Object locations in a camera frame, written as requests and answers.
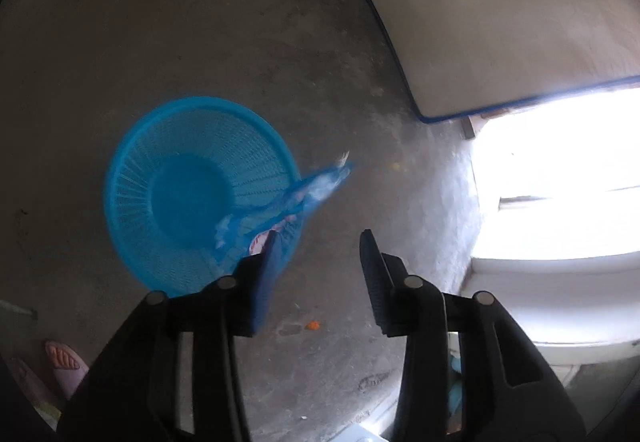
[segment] teal object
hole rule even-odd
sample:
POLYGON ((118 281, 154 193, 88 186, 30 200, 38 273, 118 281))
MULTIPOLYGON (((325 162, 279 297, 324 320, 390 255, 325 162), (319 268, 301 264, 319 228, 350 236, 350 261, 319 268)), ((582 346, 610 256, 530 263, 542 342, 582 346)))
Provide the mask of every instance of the teal object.
MULTIPOLYGON (((247 256, 240 247, 214 256, 220 219, 265 206, 299 180, 287 145, 259 115, 190 97, 153 110, 126 134, 106 177, 104 213, 122 261, 148 288, 174 297, 231 274, 247 256)), ((302 226, 280 232, 280 271, 302 226)))

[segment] concrete floor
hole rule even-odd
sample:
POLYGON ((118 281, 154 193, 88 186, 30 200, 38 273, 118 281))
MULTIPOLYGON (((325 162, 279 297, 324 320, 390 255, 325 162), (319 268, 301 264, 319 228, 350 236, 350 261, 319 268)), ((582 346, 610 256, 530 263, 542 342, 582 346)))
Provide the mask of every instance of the concrete floor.
POLYGON ((364 228, 443 291, 462 282, 479 229, 469 144, 457 122, 417 121, 365 0, 3 0, 0 79, 0 298, 40 312, 0 311, 0 350, 41 374, 44 339, 91 362, 145 294, 111 247, 102 181, 126 130, 183 95, 248 106, 302 174, 347 150, 356 164, 268 324, 239 340, 255 441, 328 440, 398 385, 404 346, 373 323, 364 228))

